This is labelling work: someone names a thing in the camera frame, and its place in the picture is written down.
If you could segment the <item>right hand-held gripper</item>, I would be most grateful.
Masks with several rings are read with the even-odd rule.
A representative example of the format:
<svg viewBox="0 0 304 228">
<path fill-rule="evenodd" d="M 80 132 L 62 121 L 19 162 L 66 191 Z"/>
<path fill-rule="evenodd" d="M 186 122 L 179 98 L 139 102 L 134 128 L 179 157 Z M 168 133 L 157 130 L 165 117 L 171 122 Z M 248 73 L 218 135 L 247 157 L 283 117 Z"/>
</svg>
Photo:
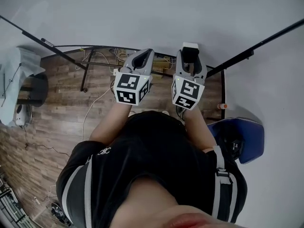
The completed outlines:
<svg viewBox="0 0 304 228">
<path fill-rule="evenodd" d="M 205 80 L 207 72 L 206 64 L 198 55 L 193 63 L 194 80 Z M 171 85 L 172 103 L 184 109 L 193 110 L 200 101 L 205 86 L 183 78 L 189 76 L 190 73 L 184 65 L 181 49 L 176 55 L 175 75 Z"/>
</svg>

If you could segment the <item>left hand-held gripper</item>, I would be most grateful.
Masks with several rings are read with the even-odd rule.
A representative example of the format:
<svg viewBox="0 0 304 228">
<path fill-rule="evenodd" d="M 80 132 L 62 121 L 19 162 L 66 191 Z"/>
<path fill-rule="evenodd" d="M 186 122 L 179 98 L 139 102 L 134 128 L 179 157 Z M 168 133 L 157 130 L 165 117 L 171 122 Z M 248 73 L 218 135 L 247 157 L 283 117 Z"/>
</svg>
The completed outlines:
<svg viewBox="0 0 304 228">
<path fill-rule="evenodd" d="M 152 82 L 153 49 L 143 49 L 130 55 L 116 73 L 114 94 L 116 101 L 138 106 L 150 91 Z"/>
</svg>

